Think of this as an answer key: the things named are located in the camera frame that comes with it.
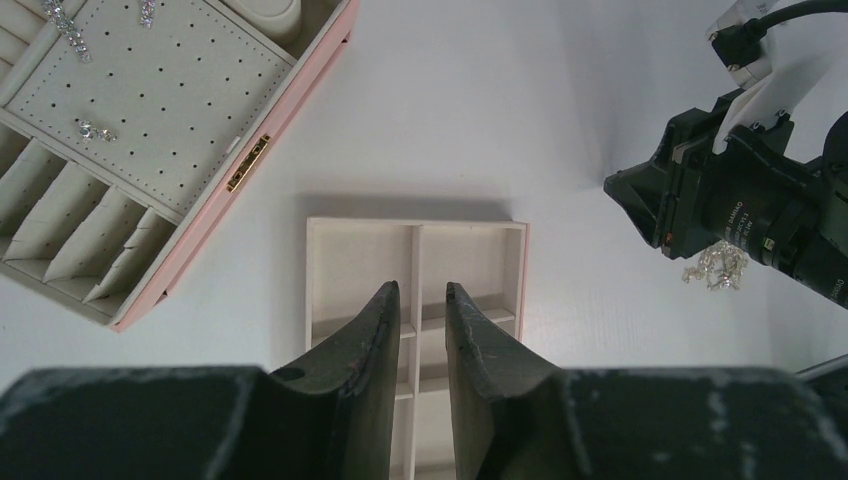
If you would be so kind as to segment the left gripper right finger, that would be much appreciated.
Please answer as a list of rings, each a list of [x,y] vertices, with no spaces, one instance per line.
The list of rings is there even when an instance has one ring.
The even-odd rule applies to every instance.
[[[554,366],[446,286],[445,342],[456,476],[561,479],[563,418]]]

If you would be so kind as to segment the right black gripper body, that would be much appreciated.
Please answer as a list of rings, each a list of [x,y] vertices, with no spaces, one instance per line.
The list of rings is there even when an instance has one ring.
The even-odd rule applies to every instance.
[[[691,109],[667,124],[655,154],[655,245],[689,258],[720,241],[827,298],[847,305],[847,118],[806,163],[785,149],[794,124],[738,126],[716,154],[709,143],[731,95],[709,112]]]

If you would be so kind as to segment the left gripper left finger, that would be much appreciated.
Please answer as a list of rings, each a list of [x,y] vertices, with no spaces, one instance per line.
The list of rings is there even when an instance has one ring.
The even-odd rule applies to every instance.
[[[336,333],[271,373],[283,388],[282,463],[293,479],[386,479],[401,295],[378,288]]]

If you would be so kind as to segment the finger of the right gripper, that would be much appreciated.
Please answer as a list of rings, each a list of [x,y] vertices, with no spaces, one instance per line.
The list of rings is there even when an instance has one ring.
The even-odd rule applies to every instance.
[[[675,168],[673,144],[663,139],[651,158],[608,176],[603,191],[620,206],[642,239],[654,249],[669,249]]]

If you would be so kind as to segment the beige six-compartment tray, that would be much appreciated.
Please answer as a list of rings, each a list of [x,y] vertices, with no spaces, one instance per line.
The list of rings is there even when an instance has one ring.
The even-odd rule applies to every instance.
[[[446,286],[461,284],[488,319],[520,338],[528,238],[527,224],[510,221],[308,219],[306,349],[352,320],[384,282],[400,288],[391,478],[455,478]]]

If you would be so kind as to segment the pink jewelry box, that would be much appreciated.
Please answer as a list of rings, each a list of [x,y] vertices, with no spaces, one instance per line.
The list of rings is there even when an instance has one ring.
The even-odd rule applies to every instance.
[[[356,1],[5,1],[1,276],[121,331],[174,289]],[[77,120],[117,135],[83,143]]]

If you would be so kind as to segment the small crystal earring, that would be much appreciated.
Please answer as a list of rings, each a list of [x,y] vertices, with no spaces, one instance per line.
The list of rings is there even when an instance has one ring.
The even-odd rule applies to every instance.
[[[84,119],[77,120],[77,133],[83,143],[92,141],[111,143],[117,140],[117,135],[111,130],[99,128],[92,122]]]

